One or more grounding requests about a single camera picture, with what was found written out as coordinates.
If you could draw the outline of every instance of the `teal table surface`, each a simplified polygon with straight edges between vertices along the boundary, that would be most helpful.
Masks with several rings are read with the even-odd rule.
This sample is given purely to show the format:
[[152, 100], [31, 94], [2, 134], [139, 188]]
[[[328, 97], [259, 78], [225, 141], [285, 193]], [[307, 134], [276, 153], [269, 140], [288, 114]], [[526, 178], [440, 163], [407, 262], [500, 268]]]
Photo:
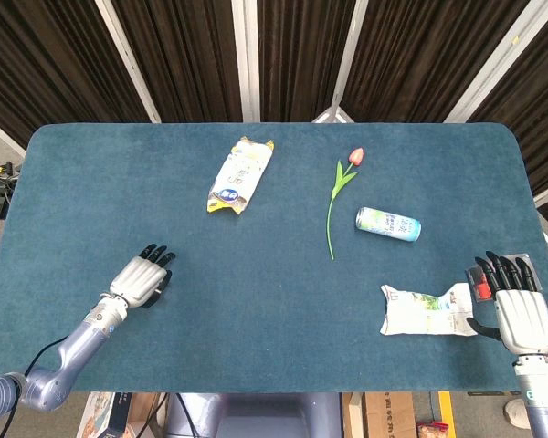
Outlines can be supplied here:
[[[247, 210], [206, 212], [242, 136], [275, 149]], [[366, 155], [327, 206], [338, 160]], [[369, 206], [416, 218], [415, 243], [359, 231]], [[514, 357], [483, 337], [380, 334], [383, 284], [441, 295], [474, 256], [548, 249], [502, 125], [63, 124], [37, 131], [0, 245], [0, 374], [69, 334], [150, 243], [178, 257], [162, 299], [131, 311], [76, 390], [509, 390]], [[474, 303], [495, 325], [493, 304]], [[41, 364], [57, 367], [55, 351]]]

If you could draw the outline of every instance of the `green leaf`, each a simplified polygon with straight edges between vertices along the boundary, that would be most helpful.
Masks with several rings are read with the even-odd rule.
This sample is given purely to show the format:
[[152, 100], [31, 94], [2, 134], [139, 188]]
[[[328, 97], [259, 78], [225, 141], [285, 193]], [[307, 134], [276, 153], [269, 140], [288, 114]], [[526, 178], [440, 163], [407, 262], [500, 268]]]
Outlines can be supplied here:
[[341, 166], [341, 160], [337, 161], [337, 175], [335, 176], [335, 187], [343, 177], [343, 166]]
[[336, 185], [336, 189], [337, 189], [336, 193], [340, 192], [341, 189], [345, 186], [345, 184], [347, 184], [350, 180], [355, 178], [356, 174], [357, 174], [357, 172], [352, 172], [352, 173], [349, 173], [348, 175], [345, 175], [344, 178], [341, 178], [339, 183]]

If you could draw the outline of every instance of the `snack bag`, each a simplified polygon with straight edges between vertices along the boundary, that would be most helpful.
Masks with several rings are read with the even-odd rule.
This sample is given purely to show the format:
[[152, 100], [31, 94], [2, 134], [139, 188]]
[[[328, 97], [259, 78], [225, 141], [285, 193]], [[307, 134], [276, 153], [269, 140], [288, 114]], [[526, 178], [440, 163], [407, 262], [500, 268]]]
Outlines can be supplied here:
[[231, 149], [209, 191], [207, 211], [231, 208], [243, 212], [258, 186], [259, 179], [274, 151], [272, 140], [256, 143], [242, 137]]

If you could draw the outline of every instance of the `robotic hand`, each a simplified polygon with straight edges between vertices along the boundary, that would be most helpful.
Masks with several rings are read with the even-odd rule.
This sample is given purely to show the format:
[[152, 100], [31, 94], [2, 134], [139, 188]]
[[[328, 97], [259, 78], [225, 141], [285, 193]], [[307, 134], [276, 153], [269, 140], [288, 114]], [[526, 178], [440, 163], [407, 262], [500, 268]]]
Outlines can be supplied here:
[[488, 338], [499, 340], [518, 356], [513, 369], [522, 389], [528, 418], [535, 438], [548, 438], [548, 307], [537, 291], [532, 270], [517, 258], [517, 266], [506, 257], [488, 251], [492, 265], [479, 257], [500, 328], [483, 327], [467, 318], [471, 328]]
[[69, 396], [71, 387], [93, 355], [111, 333], [126, 319], [129, 308], [148, 308], [154, 304], [171, 279], [164, 267], [175, 255], [166, 246], [148, 245], [114, 278], [110, 291], [81, 324], [58, 347], [58, 370], [32, 367], [24, 375], [0, 376], [0, 417], [20, 402], [40, 411], [57, 409]]

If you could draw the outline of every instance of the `white shoe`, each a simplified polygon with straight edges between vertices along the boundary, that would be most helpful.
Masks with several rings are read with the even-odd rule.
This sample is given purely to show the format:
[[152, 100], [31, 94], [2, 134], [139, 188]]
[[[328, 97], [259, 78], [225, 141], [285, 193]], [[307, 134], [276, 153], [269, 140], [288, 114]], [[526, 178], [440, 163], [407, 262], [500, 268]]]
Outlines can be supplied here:
[[530, 429], [530, 420], [528, 420], [528, 413], [522, 399], [508, 401], [503, 407], [503, 413], [512, 426]]

